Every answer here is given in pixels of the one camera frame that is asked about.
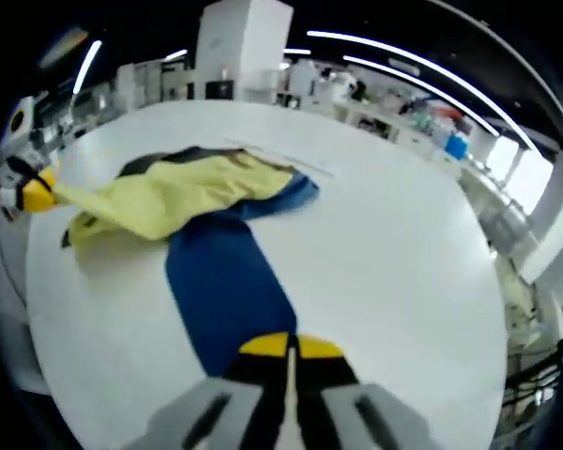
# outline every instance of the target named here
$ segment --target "ceiling light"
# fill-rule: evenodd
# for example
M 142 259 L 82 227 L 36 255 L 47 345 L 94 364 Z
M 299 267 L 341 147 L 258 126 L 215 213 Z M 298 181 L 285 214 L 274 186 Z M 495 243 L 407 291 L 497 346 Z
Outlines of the ceiling light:
M 285 54 L 311 54 L 311 51 L 307 49 L 285 49 L 283 52 Z
M 350 61 L 352 63 L 361 64 L 363 66 L 369 66 L 370 68 L 377 68 L 378 70 L 382 70 L 384 72 L 391 73 L 392 75 L 395 75 L 397 77 L 403 78 L 403 79 L 411 82 L 412 84 L 416 84 L 418 86 L 421 86 L 425 90 L 436 94 L 437 96 L 446 100 L 448 103 L 457 107 L 462 112 L 469 115 L 472 119 L 474 119 L 481 126 L 486 128 L 488 130 L 488 132 L 492 133 L 494 136 L 496 136 L 496 137 L 500 136 L 500 133 L 498 131 L 496 131 L 496 129 L 492 125 L 490 125 L 488 122 L 486 122 L 480 115 L 471 111 L 468 107 L 466 107 L 463 103 L 461 103 L 456 98 L 449 96 L 448 94 L 441 91 L 437 87 L 433 87 L 431 84 L 427 84 L 426 82 L 423 82 L 422 80 L 415 78 L 415 77 L 412 77 L 411 75 L 408 75 L 404 72 L 401 72 L 400 70 L 396 70 L 395 68 L 383 66 L 381 64 L 372 63 L 371 61 L 367 61 L 365 59 L 355 58 L 354 56 L 344 56 L 343 59 L 346 60 L 346 61 Z
M 350 42 L 356 42 L 358 44 L 369 45 L 371 47 L 382 49 L 382 50 L 385 50 L 387 52 L 399 54 L 400 56 L 403 56 L 405 58 L 416 61 L 416 62 L 422 64 L 423 66 L 427 67 L 427 68 L 431 68 L 431 69 L 435 70 L 436 72 L 441 73 L 445 77 L 450 78 L 451 80 L 453 80 L 454 82 L 459 84 L 461 87 L 463 87 L 464 89 L 471 92 L 474 96 L 479 98 L 481 101 L 483 101 L 486 105 L 488 105 L 488 107 L 490 107 L 496 114 L 498 114 L 505 122 L 507 122 L 510 125 L 510 127 L 517 133 L 517 135 L 522 139 L 522 141 L 529 148 L 534 149 L 537 152 L 539 151 L 538 147 L 532 142 L 532 140 L 529 138 L 529 136 L 527 136 L 527 134 L 525 134 L 525 132 L 522 130 L 522 128 L 519 125 L 517 125 L 515 123 L 515 121 L 513 119 L 511 119 L 510 116 L 506 112 L 504 112 L 496 103 L 494 103 L 489 97 L 487 97 L 479 89 L 472 86 L 471 84 L 466 82 L 464 79 L 462 79 L 458 75 L 455 75 L 454 73 L 450 72 L 449 70 L 446 70 L 445 68 L 440 67 L 436 63 L 433 63 L 432 61 L 429 61 L 425 58 L 422 58 L 421 56 L 418 56 L 414 53 L 408 52 L 408 51 L 403 50 L 403 49 L 399 49 L 398 47 L 394 47 L 392 45 L 388 45 L 388 44 L 385 44 L 383 42 L 378 42 L 376 40 L 366 39 L 364 37 L 343 35 L 343 34 L 340 34 L 340 33 L 329 33 L 327 31 L 309 31 L 309 32 L 307 32 L 307 35 L 315 37 L 315 38 L 331 38 L 331 39 L 347 40 L 347 41 L 350 41 Z
M 92 60 L 96 53 L 98 52 L 100 45 L 102 45 L 101 40 L 95 40 L 90 47 L 90 50 L 87 51 L 85 55 L 85 59 L 82 62 L 82 68 L 79 69 L 79 74 L 77 75 L 77 80 L 75 80 L 75 85 L 73 86 L 73 95 L 79 94 L 79 91 L 82 90 L 82 84 L 84 84 L 85 74 L 87 70 L 90 68 L 90 64 L 92 64 Z
M 186 49 L 180 50 L 179 52 L 168 54 L 164 57 L 164 61 L 173 61 L 174 59 L 179 58 L 180 56 L 184 56 L 188 51 Z

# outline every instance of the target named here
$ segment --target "fabric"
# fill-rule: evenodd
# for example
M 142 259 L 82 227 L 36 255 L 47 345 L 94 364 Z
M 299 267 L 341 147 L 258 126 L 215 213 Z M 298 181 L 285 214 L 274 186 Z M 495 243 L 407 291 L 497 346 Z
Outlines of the fabric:
M 296 314 L 244 220 L 299 207 L 317 193 L 297 173 L 277 196 L 195 217 L 172 236 L 167 278 L 209 376 L 221 376 L 252 338 L 296 332 Z
M 145 174 L 121 176 L 94 192 L 56 184 L 54 193 L 83 210 L 68 227 L 68 240 L 75 247 L 93 234 L 118 229 L 157 240 L 204 213 L 241 200 L 269 199 L 293 172 L 236 151 L 184 164 L 159 161 Z

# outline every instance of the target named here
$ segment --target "ceiling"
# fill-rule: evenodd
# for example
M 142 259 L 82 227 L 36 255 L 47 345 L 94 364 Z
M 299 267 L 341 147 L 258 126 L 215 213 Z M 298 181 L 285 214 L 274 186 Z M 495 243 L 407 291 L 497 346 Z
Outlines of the ceiling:
M 157 6 L 140 2 L 125 11 L 120 6 L 72 10 L 68 22 L 88 30 L 91 38 L 103 41 L 87 82 L 112 78 L 116 68 L 123 64 L 162 58 L 183 48 L 189 50 L 192 64 L 200 15 L 209 3 L 214 2 L 178 0 Z M 545 92 L 509 53 L 454 14 L 425 0 L 388 2 L 382 7 L 372 7 L 372 2 L 361 0 L 337 6 L 324 0 L 284 3 L 295 8 L 289 46 L 309 48 L 312 57 L 322 60 L 341 62 L 343 55 L 350 54 L 387 62 L 388 55 L 378 49 L 307 37 L 306 32 L 315 29 L 372 38 L 409 50 L 468 80 L 518 123 L 553 138 L 563 148 L 563 119 Z M 535 10 L 519 0 L 450 3 L 486 21 L 500 36 L 517 44 L 518 50 L 532 48 L 563 78 L 563 11 L 557 9 L 555 2 L 552 9 Z M 30 88 L 54 90 L 65 79 L 74 79 L 90 41 L 66 56 L 57 67 L 35 78 Z M 423 67 L 420 78 L 480 115 L 496 117 L 485 104 L 432 70 Z

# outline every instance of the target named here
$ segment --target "white table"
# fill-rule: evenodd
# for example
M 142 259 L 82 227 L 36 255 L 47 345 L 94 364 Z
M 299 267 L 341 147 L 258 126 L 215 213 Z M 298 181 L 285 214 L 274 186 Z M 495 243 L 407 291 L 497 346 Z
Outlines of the white table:
M 167 102 L 123 116 L 66 151 L 62 177 L 96 188 L 132 158 L 254 143 L 309 160 L 320 186 L 299 211 L 251 222 L 299 331 L 340 345 L 430 424 L 443 449 L 486 449 L 500 410 L 506 332 L 483 233 L 454 180 L 396 145 L 325 117 L 227 101 Z M 117 448 L 204 378 L 165 279 L 166 245 L 121 234 L 75 252 L 76 211 L 31 225 L 27 295 L 54 401 L 86 449 Z

